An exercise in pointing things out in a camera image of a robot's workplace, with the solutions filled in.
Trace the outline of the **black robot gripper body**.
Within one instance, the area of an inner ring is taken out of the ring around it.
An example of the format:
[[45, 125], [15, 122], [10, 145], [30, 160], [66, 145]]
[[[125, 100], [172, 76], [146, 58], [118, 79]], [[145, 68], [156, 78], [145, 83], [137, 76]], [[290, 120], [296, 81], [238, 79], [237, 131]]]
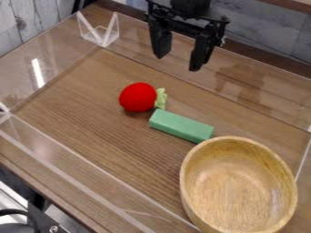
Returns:
[[229, 18], [210, 8], [210, 0], [145, 0], [146, 18], [153, 19], [165, 31], [196, 38], [206, 33], [213, 46], [224, 43]]

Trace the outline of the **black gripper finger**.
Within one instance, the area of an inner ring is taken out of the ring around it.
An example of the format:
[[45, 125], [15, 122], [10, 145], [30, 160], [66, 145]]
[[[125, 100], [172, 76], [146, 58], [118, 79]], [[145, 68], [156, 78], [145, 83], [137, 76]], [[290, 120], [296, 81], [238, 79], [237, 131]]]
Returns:
[[152, 15], [148, 16], [148, 25], [153, 54], [157, 59], [161, 59], [170, 51], [172, 33], [164, 22]]
[[190, 52], [189, 70], [197, 71], [208, 63], [209, 56], [214, 47], [214, 37], [208, 34], [200, 34], [196, 37], [194, 49]]

